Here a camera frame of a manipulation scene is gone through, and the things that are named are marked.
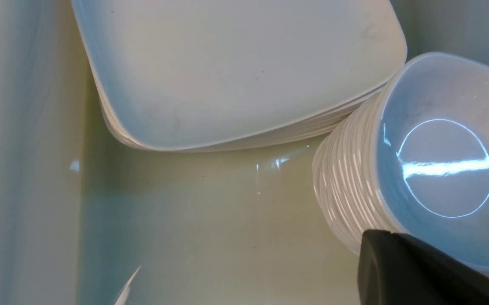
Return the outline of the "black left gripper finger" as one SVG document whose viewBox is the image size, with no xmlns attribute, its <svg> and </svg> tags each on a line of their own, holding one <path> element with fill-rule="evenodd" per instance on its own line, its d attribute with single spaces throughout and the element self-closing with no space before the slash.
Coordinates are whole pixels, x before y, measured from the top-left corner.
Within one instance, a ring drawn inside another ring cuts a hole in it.
<svg viewBox="0 0 489 305">
<path fill-rule="evenodd" d="M 409 234 L 365 230 L 362 305 L 489 305 L 489 277 Z"/>
</svg>

